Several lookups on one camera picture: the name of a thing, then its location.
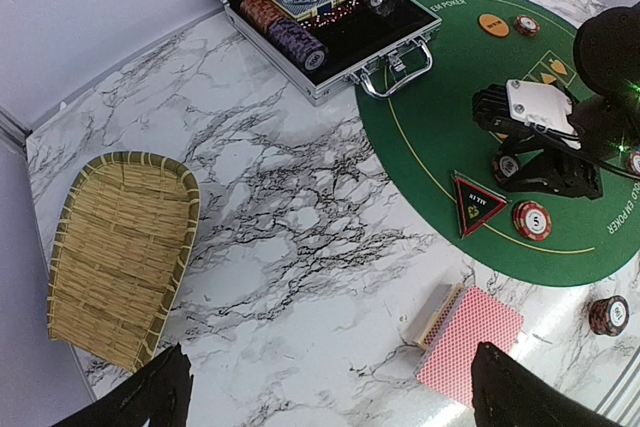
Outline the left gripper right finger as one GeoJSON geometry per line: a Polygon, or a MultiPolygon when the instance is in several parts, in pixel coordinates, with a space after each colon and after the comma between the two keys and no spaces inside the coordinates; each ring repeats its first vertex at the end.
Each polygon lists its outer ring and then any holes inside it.
{"type": "Polygon", "coordinates": [[[618,426],[556,391],[490,342],[478,344],[471,376],[478,426],[618,426]]]}

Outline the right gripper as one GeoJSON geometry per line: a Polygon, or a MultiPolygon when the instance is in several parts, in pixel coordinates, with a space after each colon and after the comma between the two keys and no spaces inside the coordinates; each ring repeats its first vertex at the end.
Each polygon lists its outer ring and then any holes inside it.
{"type": "Polygon", "coordinates": [[[610,160],[639,146],[639,114],[600,95],[580,101],[565,87],[550,84],[573,102],[569,122],[581,143],[581,149],[574,150],[556,134],[541,133],[513,120],[505,84],[492,84],[472,96],[473,120],[486,131],[506,136],[497,153],[517,156],[521,162],[521,169],[499,186],[513,193],[601,198],[600,168],[625,170],[610,160]]]}

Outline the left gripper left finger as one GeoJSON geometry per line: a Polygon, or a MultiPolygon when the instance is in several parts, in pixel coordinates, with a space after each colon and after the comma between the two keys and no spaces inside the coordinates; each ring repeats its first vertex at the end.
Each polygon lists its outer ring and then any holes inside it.
{"type": "Polygon", "coordinates": [[[187,424],[194,376],[176,344],[109,394],[58,422],[60,426],[180,426],[187,424]]]}

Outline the dark 100 chips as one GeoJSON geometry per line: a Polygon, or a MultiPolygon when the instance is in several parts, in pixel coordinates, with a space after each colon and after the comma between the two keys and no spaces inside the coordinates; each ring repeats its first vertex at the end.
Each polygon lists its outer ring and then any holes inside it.
{"type": "Polygon", "coordinates": [[[492,172],[499,184],[504,183],[521,169],[521,162],[517,156],[498,152],[492,159],[492,172]]]}

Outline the red 5 chips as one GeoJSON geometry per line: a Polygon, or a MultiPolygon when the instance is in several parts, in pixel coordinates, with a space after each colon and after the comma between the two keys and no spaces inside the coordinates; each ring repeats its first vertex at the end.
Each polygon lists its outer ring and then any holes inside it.
{"type": "Polygon", "coordinates": [[[515,30],[526,37],[535,37],[540,32],[539,23],[527,15],[518,15],[514,20],[515,30]]]}
{"type": "Polygon", "coordinates": [[[518,202],[512,211],[512,221],[515,229],[530,240],[543,241],[552,232],[548,210],[533,200],[518,202]]]}
{"type": "Polygon", "coordinates": [[[630,153],[627,160],[627,170],[630,173],[640,175],[640,151],[638,149],[630,153]]]}

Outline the red-backed card deck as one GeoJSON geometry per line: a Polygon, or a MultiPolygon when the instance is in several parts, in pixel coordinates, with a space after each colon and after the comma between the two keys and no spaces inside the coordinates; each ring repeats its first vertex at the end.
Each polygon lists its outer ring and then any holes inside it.
{"type": "Polygon", "coordinates": [[[417,338],[424,353],[414,370],[420,383],[467,407],[477,347],[489,342],[508,352],[524,317],[477,286],[456,284],[417,338]]]}

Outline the black triangular all-in button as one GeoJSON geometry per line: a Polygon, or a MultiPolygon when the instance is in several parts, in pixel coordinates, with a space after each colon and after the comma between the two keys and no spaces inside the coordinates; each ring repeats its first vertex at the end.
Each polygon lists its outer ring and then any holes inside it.
{"type": "Polygon", "coordinates": [[[504,195],[456,170],[452,173],[452,181],[461,238],[475,233],[509,203],[504,195]]]}

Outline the dark 100 chip stack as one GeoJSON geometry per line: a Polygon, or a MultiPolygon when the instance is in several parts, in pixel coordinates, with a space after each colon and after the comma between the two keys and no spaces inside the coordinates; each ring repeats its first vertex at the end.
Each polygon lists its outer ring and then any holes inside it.
{"type": "Polygon", "coordinates": [[[615,295],[592,303],[589,308],[589,326],[596,335],[615,337],[626,328],[629,316],[626,299],[615,295]]]}

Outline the red 5 chips top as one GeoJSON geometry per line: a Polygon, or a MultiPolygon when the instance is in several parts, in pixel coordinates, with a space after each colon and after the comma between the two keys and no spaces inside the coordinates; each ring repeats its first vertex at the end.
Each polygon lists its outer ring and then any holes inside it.
{"type": "Polygon", "coordinates": [[[527,15],[518,15],[514,20],[515,30],[526,37],[535,37],[540,32],[539,23],[527,15]]]}

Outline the orange round dealer button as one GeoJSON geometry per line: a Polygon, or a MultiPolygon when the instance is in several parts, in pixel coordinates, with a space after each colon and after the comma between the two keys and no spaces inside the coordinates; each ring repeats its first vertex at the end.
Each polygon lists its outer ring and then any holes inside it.
{"type": "Polygon", "coordinates": [[[481,14],[478,24],[483,31],[496,38],[506,38],[510,34],[509,24],[495,14],[481,14]]]}

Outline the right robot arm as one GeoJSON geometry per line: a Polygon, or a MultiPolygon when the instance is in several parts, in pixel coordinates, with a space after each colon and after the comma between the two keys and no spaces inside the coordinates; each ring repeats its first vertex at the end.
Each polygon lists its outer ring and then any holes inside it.
{"type": "Polygon", "coordinates": [[[472,97],[474,121],[505,135],[492,160],[507,192],[595,200],[603,171],[638,180],[612,159],[639,147],[639,8],[615,7],[583,23],[573,41],[577,75],[592,91],[509,79],[472,97]]]}

